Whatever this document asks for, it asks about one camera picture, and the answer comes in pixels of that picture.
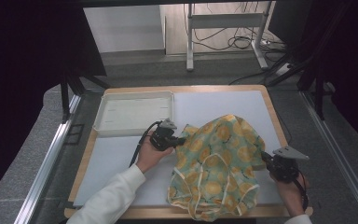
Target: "hand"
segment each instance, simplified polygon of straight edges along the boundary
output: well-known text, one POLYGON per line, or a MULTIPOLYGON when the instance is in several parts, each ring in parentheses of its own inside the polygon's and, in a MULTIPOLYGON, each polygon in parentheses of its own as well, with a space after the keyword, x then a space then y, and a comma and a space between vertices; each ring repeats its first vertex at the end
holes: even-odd
MULTIPOLYGON (((279 194, 283 200, 284 205, 289 212, 291 217, 296 217, 304 214, 304 210, 302 208, 302 197, 300 190, 295 185, 295 183, 291 182, 289 184, 284 183, 282 181, 278 181, 272 174, 269 174, 271 178, 275 181, 279 194)), ((304 188, 308 188, 310 183, 307 178, 303 175, 299 175, 297 178, 298 183, 304 188)))
POLYGON ((144 142, 142 143, 141 149, 139 150, 138 161, 135 163, 142 173, 146 173, 154 167, 159 160, 170 155, 173 151, 173 147, 169 147, 165 149, 165 151, 158 151, 155 147, 153 147, 150 143, 150 136, 152 133, 153 132, 151 131, 147 134, 144 142))

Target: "gray carpet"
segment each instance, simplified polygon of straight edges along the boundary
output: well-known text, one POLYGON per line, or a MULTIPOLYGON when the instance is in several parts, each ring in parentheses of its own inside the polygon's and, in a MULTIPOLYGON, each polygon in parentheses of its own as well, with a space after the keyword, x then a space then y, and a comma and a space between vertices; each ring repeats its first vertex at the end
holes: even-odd
MULTIPOLYGON (((199 56, 196 57, 195 70, 191 73, 186 71, 183 59, 177 57, 154 63, 131 63, 131 59, 128 59, 123 64, 105 63, 108 77, 100 79, 113 87, 227 85, 238 78, 260 72, 252 53, 199 56)), ((257 84, 263 78, 254 76, 241 79, 235 84, 257 84)), ((64 220, 63 209, 68 205, 66 201, 76 169, 103 94, 102 88, 86 79, 82 80, 87 91, 79 105, 81 113, 76 114, 73 123, 74 132, 75 129, 83 128, 82 134, 79 141, 75 135, 67 137, 31 223, 52 224, 64 220)), ((358 202, 296 90, 297 80, 298 76, 293 76, 275 87, 268 88, 268 92, 290 146, 310 156, 310 161, 300 161, 299 166, 310 181, 310 205, 314 209, 311 220, 313 223, 358 223, 358 202)), ((45 105, 37 123, 0 183, 0 224, 14 222, 34 181, 61 122, 60 97, 59 87, 45 94, 45 105)), ((358 175, 358 134, 340 116, 329 96, 324 97, 324 115, 341 149, 350 159, 351 167, 358 175)), ((286 219, 258 218, 257 223, 283 223, 286 219)), ((237 219, 229 222, 243 223, 237 219)))

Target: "black cable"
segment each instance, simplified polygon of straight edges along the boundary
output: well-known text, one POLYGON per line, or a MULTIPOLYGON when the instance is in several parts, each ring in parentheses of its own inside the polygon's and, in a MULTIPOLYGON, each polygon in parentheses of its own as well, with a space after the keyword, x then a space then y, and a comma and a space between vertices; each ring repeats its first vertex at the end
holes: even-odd
POLYGON ((285 53, 285 51, 284 51, 284 50, 279 50, 279 49, 272 49, 272 50, 269 50, 269 51, 267 51, 267 52, 264 53, 264 57, 265 57, 267 60, 276 63, 278 60, 272 60, 272 59, 268 56, 269 53, 285 53))
POLYGON ((243 13, 246 12, 246 8, 248 7, 248 2, 245 3, 245 8, 243 9, 243 13))
POLYGON ((136 158, 138 157, 139 150, 141 150, 141 146, 142 146, 142 144, 144 143, 145 138, 146 138, 147 136, 149 136, 149 135, 147 135, 147 134, 149 133, 150 129, 152 129, 153 126, 155 126, 156 124, 160 124, 161 122, 162 122, 162 121, 156 121, 156 122, 154 122, 154 123, 153 123, 152 125, 150 125, 150 127, 147 128, 147 130, 144 132, 144 134, 142 135, 141 139, 140 139, 139 142, 138 142, 138 145, 136 146, 135 151, 133 152, 133 156, 132 156, 132 159, 131 159, 131 162, 130 162, 130 166, 129 166, 129 167, 131 167, 131 166, 135 163, 135 160, 136 160, 136 158))
MULTIPOLYGON (((299 43, 296 46, 293 46, 289 49, 287 49, 287 51, 289 52, 295 52, 297 50, 300 50, 301 48, 303 48, 305 45, 309 44, 310 41, 314 41, 315 37, 317 34, 319 34, 322 29, 328 24, 329 19, 331 18, 332 12, 333 12, 333 8, 330 9, 330 12, 325 13, 324 18, 321 20, 321 24, 319 24, 318 26, 316 26, 316 29, 314 29, 309 36, 307 36, 307 38, 305 40, 303 40, 301 43, 299 43)), ((253 34, 256 34, 256 32, 254 30, 249 29, 248 27, 244 27, 245 29, 249 30, 252 32, 252 39, 253 39, 253 34)))
MULTIPOLYGON (((254 30, 251 30, 249 27, 242 27, 243 29, 246 29, 246 30, 248 30, 248 31, 250 31, 250 32, 252 32, 252 34, 255 34, 255 35, 257 35, 257 32, 255 32, 254 30)), ((270 33, 268 33, 268 32, 263 32, 263 34, 268 34, 268 35, 271 35, 272 37, 273 37, 273 34, 270 34, 270 33)), ((266 40, 266 41, 268 41, 268 42, 270 42, 270 43, 275 43, 275 44, 285 44, 284 42, 277 42, 277 41, 274 41, 274 40, 268 40, 268 39, 266 39, 266 38, 261 38, 262 40, 266 40)))
POLYGON ((281 123, 283 124, 283 126, 286 129, 287 133, 289 134, 289 139, 287 140, 287 145, 290 145, 290 142, 292 142, 292 139, 293 139, 292 133, 290 133, 290 130, 287 128, 286 123, 283 121, 283 119, 282 119, 281 115, 278 113, 278 111, 275 110, 275 113, 277 114, 279 120, 281 121, 281 123))
MULTIPOLYGON (((239 6, 235 9, 235 12, 236 12, 236 11, 238 10, 238 8, 240 8, 242 5, 243 5, 243 2, 241 2, 241 3, 239 4, 239 6)), ((246 12, 247 6, 248 6, 248 3, 246 2, 246 5, 245 5, 245 8, 244 8, 243 12, 246 12)), ((257 2, 256 7, 255 7, 255 12, 257 11, 257 7, 258 7, 258 2, 257 2)), ((213 14, 213 12, 212 12, 211 9, 209 8, 209 5, 208 5, 208 4, 207 4, 207 8, 208 8, 209 11, 213 14)), ((187 30, 187 26, 186 26, 186 10, 185 10, 185 4, 183 4, 183 11, 184 11, 184 17, 185 17, 185 29, 186 29, 186 33, 188 34, 188 30, 187 30)), ((244 28, 252 32, 252 38, 251 38, 251 41, 252 41, 252 40, 253 40, 253 34, 256 34, 256 32, 255 32, 254 30, 249 29, 248 27, 244 27, 244 28)), ((207 37, 204 37, 204 38, 202 38, 202 39, 200 39, 200 38, 198 37, 197 31, 194 30, 194 35, 195 35, 195 37, 197 38, 197 40, 198 40, 199 42, 193 41, 193 43, 194 43, 194 44, 202 45, 202 46, 204 46, 204 47, 206 47, 206 48, 208 48, 208 49, 213 49, 213 50, 224 50, 224 49, 229 49, 230 47, 234 47, 234 48, 237 48, 237 49, 246 49, 248 46, 250 46, 250 43, 249 43, 248 46, 241 48, 241 47, 236 46, 235 43, 234 43, 235 41, 234 41, 234 42, 233 42, 234 45, 228 44, 228 47, 227 47, 227 48, 215 49, 215 48, 212 48, 212 47, 210 47, 210 46, 208 46, 208 45, 205 45, 205 44, 200 43, 200 42, 203 41, 203 40, 209 39, 209 38, 211 38, 211 37, 213 37, 213 36, 215 36, 215 35, 217 35, 217 34, 223 32, 223 31, 225 31, 226 29, 227 29, 227 28, 223 28, 223 29, 219 30, 218 32, 216 32, 216 33, 214 33, 214 34, 212 34, 212 35, 209 35, 209 36, 207 36, 207 37)), ((273 37, 273 34, 270 34, 270 33, 268 33, 268 32, 264 32, 264 33, 265 33, 265 34, 268 34, 268 35, 271 35, 271 36, 273 37)), ((238 40, 243 40, 244 38, 248 38, 248 37, 244 37, 244 36, 236 37, 236 36, 234 35, 234 37, 231 37, 231 38, 234 38, 234 39, 237 39, 237 38, 238 38, 238 40)), ((268 40, 268 39, 266 39, 266 38, 262 38, 262 39, 263 39, 263 40, 267 40, 267 41, 269 41, 270 43, 284 44, 283 42, 270 41, 270 40, 268 40)))
MULTIPOLYGON (((255 5, 255 12, 257 11, 257 7, 258 7, 258 2, 257 4, 255 5)), ((253 33, 255 33, 255 28, 252 27, 252 40, 253 40, 253 33)))
POLYGON ((290 172, 286 169, 286 167, 284 165, 282 165, 280 162, 275 161, 275 160, 274 160, 274 163, 278 164, 280 167, 283 168, 281 170, 283 172, 285 172, 286 176, 291 177, 290 181, 293 182, 296 185, 296 187, 300 191, 301 198, 303 199, 302 208, 303 208, 304 211, 307 210, 307 207, 308 207, 308 204, 309 204, 309 198, 308 198, 308 195, 307 195, 307 186, 306 186, 306 182, 305 182, 305 177, 302 174, 302 172, 299 169, 297 169, 295 166, 290 167, 290 169, 294 169, 295 171, 297 171, 302 176, 304 187, 301 186, 301 184, 298 182, 297 177, 294 177, 294 176, 292 176, 290 174, 290 172))
MULTIPOLYGON (((185 18, 185 29, 186 29, 186 33, 188 35, 188 30, 187 30, 187 25, 186 25, 186 9, 185 9, 185 4, 183 4, 183 12, 184 12, 184 18, 185 18)), ((195 37, 197 38, 197 40, 199 41, 203 41, 203 40, 206 40, 206 39, 209 39, 223 31, 225 31, 227 28, 223 28, 221 29, 220 31, 212 34, 212 35, 209 35, 205 38, 202 38, 202 39, 199 39, 199 37, 197 36, 197 31, 194 30, 194 34, 195 34, 195 37)), ((195 41, 192 41, 193 44, 197 44, 197 45, 202 45, 203 47, 205 48, 208 48, 208 49, 213 49, 213 50, 225 50, 225 49, 229 49, 229 48, 236 48, 236 49, 247 49, 250 45, 251 45, 251 39, 249 37, 246 37, 246 36, 236 36, 236 33, 238 32, 240 28, 237 28, 235 34, 233 37, 231 37, 228 41, 227 41, 227 47, 226 48, 222 48, 222 49, 216 49, 216 48, 212 48, 206 44, 203 44, 203 43, 200 43, 200 42, 195 42, 195 41), (246 45, 245 47, 239 47, 237 45, 237 42, 238 41, 244 41, 246 40, 248 42, 248 45, 246 45)))
POLYGON ((237 8, 235 8, 234 14, 237 12, 238 8, 240 8, 243 5, 243 2, 240 2, 237 8))
POLYGON ((235 79, 234 81, 231 81, 230 83, 228 83, 228 85, 232 85, 234 84, 235 82, 237 81, 240 81, 242 79, 246 79, 248 77, 255 77, 255 76, 260 76, 260 75, 266 75, 266 77, 269 77, 271 74, 275 74, 275 72, 277 71, 279 65, 281 65, 283 62, 285 62, 286 60, 288 60, 289 58, 289 54, 284 54, 275 64, 273 64, 268 70, 266 71, 263 71, 261 73, 256 73, 256 74, 253 74, 253 75, 250 75, 250 76, 246 76, 246 77, 240 77, 240 78, 237 78, 235 79))
POLYGON ((207 7, 208 10, 211 12, 211 14, 213 14, 212 11, 211 11, 211 9, 209 8, 209 3, 206 4, 206 7, 207 7))

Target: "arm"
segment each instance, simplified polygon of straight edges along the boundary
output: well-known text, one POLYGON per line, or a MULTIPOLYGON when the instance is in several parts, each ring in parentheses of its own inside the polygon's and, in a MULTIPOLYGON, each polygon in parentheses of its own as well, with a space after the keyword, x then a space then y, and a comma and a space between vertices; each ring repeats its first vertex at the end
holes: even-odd
MULTIPOLYGON (((287 184, 277 181, 274 176, 271 177, 275 180, 279 194, 291 217, 285 224, 310 224, 310 217, 305 214, 302 208, 302 198, 297 186, 293 182, 287 184)), ((303 187, 304 185, 305 187, 309 185, 308 180, 303 175, 299 175, 297 181, 303 187)))
POLYGON ((135 199, 136 190, 145 182, 144 173, 172 151, 173 148, 157 151, 147 136, 136 164, 113 176, 103 189, 88 199, 84 206, 69 218, 67 224, 115 223, 135 199))

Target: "white box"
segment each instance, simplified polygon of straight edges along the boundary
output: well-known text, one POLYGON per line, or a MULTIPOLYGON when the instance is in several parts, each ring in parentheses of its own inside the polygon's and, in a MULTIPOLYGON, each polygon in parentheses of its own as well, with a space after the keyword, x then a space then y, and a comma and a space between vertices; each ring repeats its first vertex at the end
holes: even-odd
POLYGON ((106 94, 93 128, 106 137, 142 135, 156 121, 173 120, 172 105, 171 91, 106 94))

